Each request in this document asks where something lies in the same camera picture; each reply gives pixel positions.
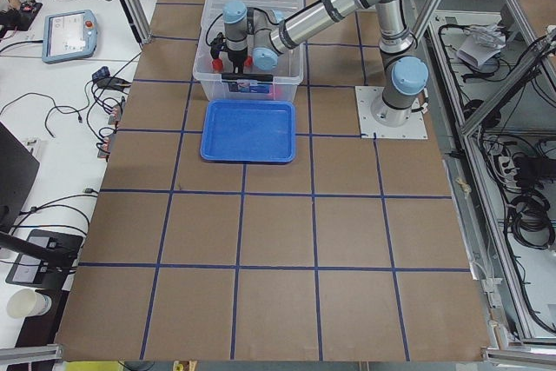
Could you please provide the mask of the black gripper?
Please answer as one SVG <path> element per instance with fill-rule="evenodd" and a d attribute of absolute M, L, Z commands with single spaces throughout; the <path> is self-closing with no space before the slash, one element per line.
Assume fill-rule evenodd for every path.
<path fill-rule="evenodd" d="M 243 74 L 244 61 L 249 56 L 248 41 L 245 37 L 241 41 L 229 40 L 222 32 L 210 42 L 210 55 L 213 59 L 220 58 L 220 53 L 225 52 L 229 61 L 233 64 L 233 75 Z"/>

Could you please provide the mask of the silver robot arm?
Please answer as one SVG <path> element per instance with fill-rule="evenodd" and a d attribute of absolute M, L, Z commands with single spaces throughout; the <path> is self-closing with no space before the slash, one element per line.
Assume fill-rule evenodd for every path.
<path fill-rule="evenodd" d="M 356 11 L 375 9 L 381 52 L 414 45 L 401 0 L 206 0 L 194 76 L 209 100 L 292 101 L 301 84 L 302 44 Z"/>

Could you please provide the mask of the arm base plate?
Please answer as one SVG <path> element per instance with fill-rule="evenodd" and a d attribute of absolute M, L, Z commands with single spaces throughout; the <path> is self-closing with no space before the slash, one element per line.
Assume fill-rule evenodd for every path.
<path fill-rule="evenodd" d="M 424 115 L 427 113 L 428 93 L 422 90 L 423 100 L 414 98 L 409 109 L 392 109 L 383 102 L 381 86 L 356 86 L 360 136 L 367 139 L 427 140 Z"/>

